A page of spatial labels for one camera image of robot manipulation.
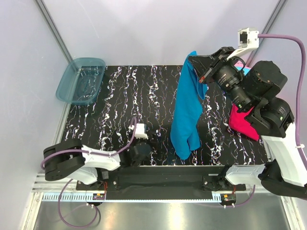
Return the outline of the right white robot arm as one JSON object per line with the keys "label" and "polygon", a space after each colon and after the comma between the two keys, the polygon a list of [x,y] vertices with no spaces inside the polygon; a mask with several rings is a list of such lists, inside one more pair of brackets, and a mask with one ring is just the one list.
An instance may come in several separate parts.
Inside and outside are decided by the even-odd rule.
{"label": "right white robot arm", "polygon": [[295,119],[278,93],[287,77],[272,61],[257,62],[248,73],[235,67],[235,49],[222,47],[206,56],[188,57],[200,83],[215,82],[261,137],[273,161],[259,165],[227,166],[218,177],[224,190],[237,184],[261,185],[278,195],[306,199],[307,170],[295,143]]}

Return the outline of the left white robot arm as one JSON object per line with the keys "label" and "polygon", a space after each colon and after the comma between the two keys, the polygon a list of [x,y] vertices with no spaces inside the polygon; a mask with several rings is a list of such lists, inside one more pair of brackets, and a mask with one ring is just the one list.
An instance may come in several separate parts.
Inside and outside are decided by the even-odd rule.
{"label": "left white robot arm", "polygon": [[146,141],[133,142],[118,151],[103,151],[82,144],[80,139],[71,139],[44,149],[41,168],[46,181],[69,178],[97,190],[104,183],[99,170],[137,167],[149,158],[152,150]]}

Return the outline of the blue t shirt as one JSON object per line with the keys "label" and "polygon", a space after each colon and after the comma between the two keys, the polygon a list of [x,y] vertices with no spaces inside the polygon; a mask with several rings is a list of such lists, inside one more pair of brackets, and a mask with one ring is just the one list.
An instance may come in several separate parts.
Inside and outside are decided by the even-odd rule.
{"label": "blue t shirt", "polygon": [[176,93],[176,103],[170,139],[176,155],[181,160],[189,158],[192,151],[201,147],[197,123],[203,108],[207,85],[199,83],[193,66],[185,59]]}

